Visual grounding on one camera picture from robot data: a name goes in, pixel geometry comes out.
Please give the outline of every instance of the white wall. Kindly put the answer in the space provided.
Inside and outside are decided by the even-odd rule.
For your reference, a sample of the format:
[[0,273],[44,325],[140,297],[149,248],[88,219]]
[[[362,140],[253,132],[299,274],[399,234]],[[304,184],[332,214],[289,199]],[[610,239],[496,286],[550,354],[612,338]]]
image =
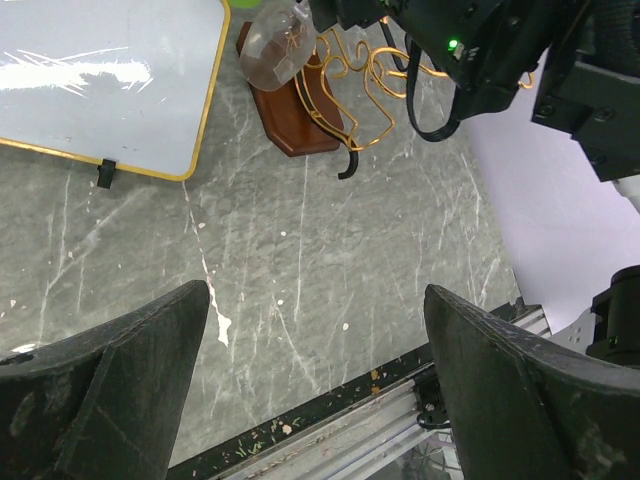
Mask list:
[[640,264],[640,217],[568,135],[530,122],[534,100],[521,91],[508,111],[465,124],[523,297],[557,332]]

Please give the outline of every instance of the black bracket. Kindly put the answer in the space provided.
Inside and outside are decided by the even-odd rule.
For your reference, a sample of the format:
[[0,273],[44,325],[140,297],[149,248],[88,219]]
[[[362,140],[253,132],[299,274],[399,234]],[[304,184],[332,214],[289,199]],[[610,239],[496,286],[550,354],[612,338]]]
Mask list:
[[597,315],[593,343],[587,356],[628,367],[640,365],[640,329],[635,312],[640,308],[640,265],[620,270],[611,286],[593,298]]
[[98,166],[98,186],[100,188],[111,188],[113,175],[116,173],[116,162],[113,160],[102,160],[102,165]]
[[413,388],[418,400],[418,425],[426,430],[451,428],[449,415],[444,406],[440,382],[434,366],[414,377]]

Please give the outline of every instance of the wooden base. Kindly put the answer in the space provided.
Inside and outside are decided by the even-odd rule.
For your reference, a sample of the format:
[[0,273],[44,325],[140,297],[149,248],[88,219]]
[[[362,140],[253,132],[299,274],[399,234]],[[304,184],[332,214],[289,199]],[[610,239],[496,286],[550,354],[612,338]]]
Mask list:
[[[251,22],[245,22],[240,30],[238,42],[236,43],[238,55],[242,51],[242,46],[250,27]],[[319,64],[318,55],[314,54],[310,63]],[[337,128],[344,128],[338,107],[329,100],[322,90],[320,70],[305,67],[305,77],[309,87],[309,94],[318,110]],[[250,87],[267,137],[286,155],[297,157],[313,153],[331,152],[340,147],[340,142],[324,133],[313,123],[298,98],[298,92],[293,80],[275,92],[263,92],[253,86]]]

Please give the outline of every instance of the black wire end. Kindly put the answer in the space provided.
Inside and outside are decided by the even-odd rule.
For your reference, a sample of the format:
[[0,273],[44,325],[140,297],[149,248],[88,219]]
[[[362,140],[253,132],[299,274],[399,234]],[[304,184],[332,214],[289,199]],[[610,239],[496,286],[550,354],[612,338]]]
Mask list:
[[360,155],[358,152],[349,152],[349,166],[344,172],[338,174],[339,180],[346,180],[347,178],[353,177],[358,170],[358,162],[360,160]]

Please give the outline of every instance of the black clip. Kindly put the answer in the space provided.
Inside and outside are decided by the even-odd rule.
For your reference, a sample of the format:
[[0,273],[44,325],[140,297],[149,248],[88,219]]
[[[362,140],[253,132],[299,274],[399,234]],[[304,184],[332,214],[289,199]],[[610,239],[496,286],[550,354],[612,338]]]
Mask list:
[[417,418],[418,425],[426,430],[451,428],[435,367],[432,366],[416,375],[414,382],[413,391],[420,411]]
[[98,186],[100,188],[111,188],[113,175],[116,173],[116,162],[113,160],[102,160],[102,165],[98,166]]

